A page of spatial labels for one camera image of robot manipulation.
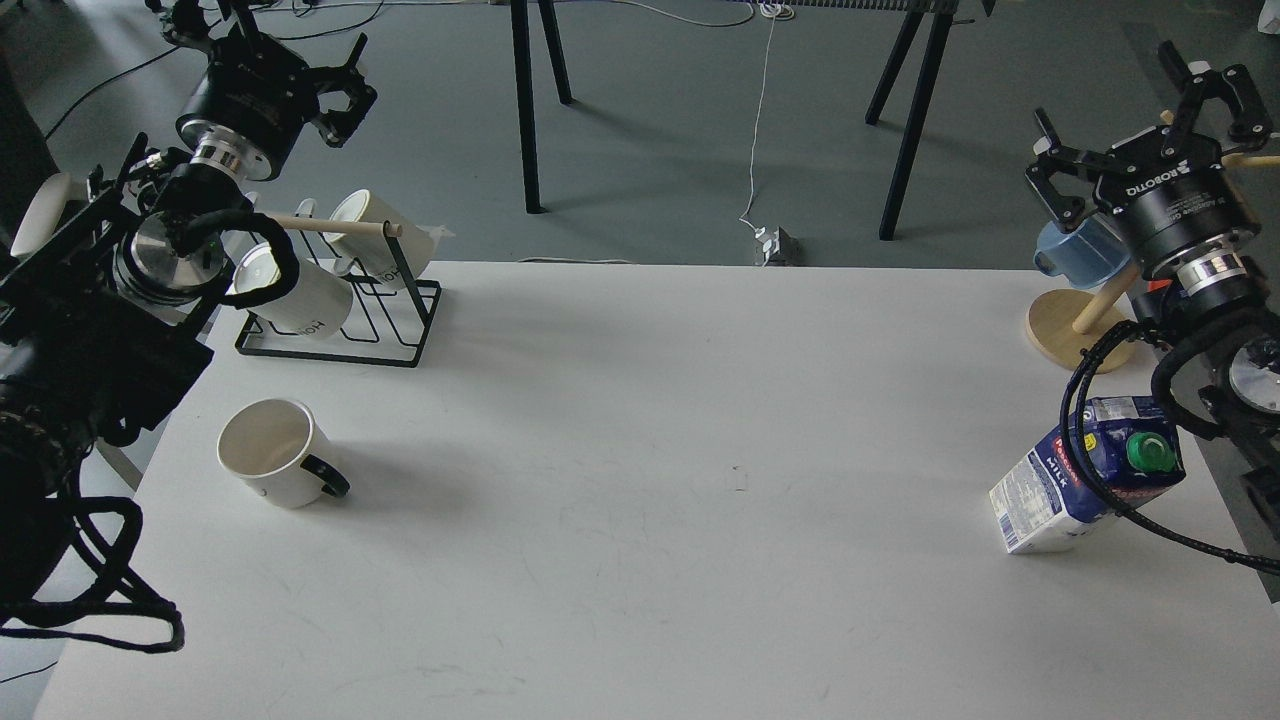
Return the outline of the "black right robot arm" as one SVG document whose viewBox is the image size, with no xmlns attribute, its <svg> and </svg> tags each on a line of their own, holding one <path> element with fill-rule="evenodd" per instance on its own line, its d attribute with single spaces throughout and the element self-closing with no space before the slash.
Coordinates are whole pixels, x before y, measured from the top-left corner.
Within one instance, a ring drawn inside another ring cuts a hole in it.
<svg viewBox="0 0 1280 720">
<path fill-rule="evenodd" d="M 1277 410 L 1247 397 L 1233 379 L 1239 363 L 1277 372 L 1277 315 L 1262 272 L 1240 246 L 1260 233 L 1256 214 L 1228 178 L 1226 158 L 1262 149 L 1275 124 L 1248 69 L 1189 63 L 1158 46 L 1178 91 L 1169 119 L 1103 151 L 1065 145 L 1043 109 L 1025 178 L 1057 231 L 1096 220 L 1117 238 L 1142 279 L 1135 318 L 1121 320 L 1079 352 L 1059 405 L 1060 466 L 1114 516 L 1201 553 L 1267 574 L 1275 559 L 1242 553 L 1171 530 L 1143 515 L 1103 480 L 1085 451 L 1085 396 L 1103 360 L 1121 345 L 1164 348 L 1149 392 L 1164 415 L 1202 439 L 1229 439 L 1251 465 L 1245 492 L 1277 530 Z"/>
</svg>

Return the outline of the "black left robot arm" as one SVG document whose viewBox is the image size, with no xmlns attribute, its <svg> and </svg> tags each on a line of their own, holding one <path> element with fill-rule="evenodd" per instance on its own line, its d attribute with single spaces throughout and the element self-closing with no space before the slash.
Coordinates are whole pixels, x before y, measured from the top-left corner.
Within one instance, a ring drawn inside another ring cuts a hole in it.
<svg viewBox="0 0 1280 720">
<path fill-rule="evenodd" d="M 179 609 L 131 569 L 143 527 L 124 497 L 88 497 L 104 441 L 155 429 L 212 360 L 198 333 L 219 306 L 285 299 L 303 264 L 244 181 L 273 181 L 306 126 L 344 145 L 376 100 L 358 60 L 311 67 L 264 33 L 247 1 L 151 1 L 164 38 L 207 67 L 175 120 L 178 149 L 138 135 L 88 202 L 3 277 L 3 634 L 170 653 Z"/>
</svg>

